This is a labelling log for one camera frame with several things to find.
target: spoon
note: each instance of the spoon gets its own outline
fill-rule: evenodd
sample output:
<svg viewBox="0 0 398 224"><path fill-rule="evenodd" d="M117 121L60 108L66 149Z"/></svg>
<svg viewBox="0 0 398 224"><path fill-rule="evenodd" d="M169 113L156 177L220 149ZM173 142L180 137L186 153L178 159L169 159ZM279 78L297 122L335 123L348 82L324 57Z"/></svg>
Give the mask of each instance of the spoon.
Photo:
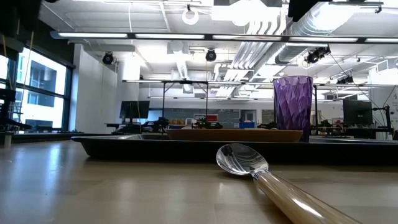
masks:
<svg viewBox="0 0 398 224"><path fill-rule="evenodd" d="M249 175L257 186L294 224L360 222L306 193L287 180L268 171L268 162L254 149L243 144L227 144L216 155L217 164L226 172Z"/></svg>

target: computer monitor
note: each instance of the computer monitor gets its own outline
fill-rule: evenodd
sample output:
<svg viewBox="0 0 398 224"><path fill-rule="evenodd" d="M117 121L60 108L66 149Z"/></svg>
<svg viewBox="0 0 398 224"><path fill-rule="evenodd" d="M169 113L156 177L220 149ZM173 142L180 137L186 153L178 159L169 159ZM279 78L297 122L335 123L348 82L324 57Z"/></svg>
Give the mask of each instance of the computer monitor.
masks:
<svg viewBox="0 0 398 224"><path fill-rule="evenodd" d="M148 112L149 101L122 101L120 118L148 118Z"/></svg>
<svg viewBox="0 0 398 224"><path fill-rule="evenodd" d="M372 103L360 100L343 100L345 124L373 124Z"/></svg>

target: black tray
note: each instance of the black tray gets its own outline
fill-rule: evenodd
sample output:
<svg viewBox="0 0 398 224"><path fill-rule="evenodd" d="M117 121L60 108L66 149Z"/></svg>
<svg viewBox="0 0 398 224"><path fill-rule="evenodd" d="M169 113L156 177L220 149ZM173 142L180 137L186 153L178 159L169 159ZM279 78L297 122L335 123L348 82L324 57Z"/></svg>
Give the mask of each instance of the black tray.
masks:
<svg viewBox="0 0 398 224"><path fill-rule="evenodd" d="M167 136L73 137L86 153L100 159L215 162L222 141L172 141ZM396 142L349 140L347 143L235 142L252 147L270 164L396 165Z"/></svg>

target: wooden tray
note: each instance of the wooden tray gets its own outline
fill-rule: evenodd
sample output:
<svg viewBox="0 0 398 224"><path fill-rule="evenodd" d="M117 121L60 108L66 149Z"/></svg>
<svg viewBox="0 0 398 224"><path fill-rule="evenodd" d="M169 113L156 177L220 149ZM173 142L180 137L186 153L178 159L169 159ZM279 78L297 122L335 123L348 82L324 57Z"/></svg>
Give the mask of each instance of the wooden tray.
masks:
<svg viewBox="0 0 398 224"><path fill-rule="evenodd" d="M266 129L168 129L171 140L298 142L302 131Z"/></svg>

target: spoon handle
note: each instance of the spoon handle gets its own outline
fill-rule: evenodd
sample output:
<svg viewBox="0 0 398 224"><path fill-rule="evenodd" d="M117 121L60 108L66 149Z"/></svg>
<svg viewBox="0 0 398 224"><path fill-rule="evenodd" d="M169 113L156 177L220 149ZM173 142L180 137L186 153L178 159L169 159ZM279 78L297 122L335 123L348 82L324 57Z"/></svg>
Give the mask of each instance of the spoon handle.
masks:
<svg viewBox="0 0 398 224"><path fill-rule="evenodd" d="M360 223L277 175L265 172L256 177L258 187L294 224Z"/></svg>

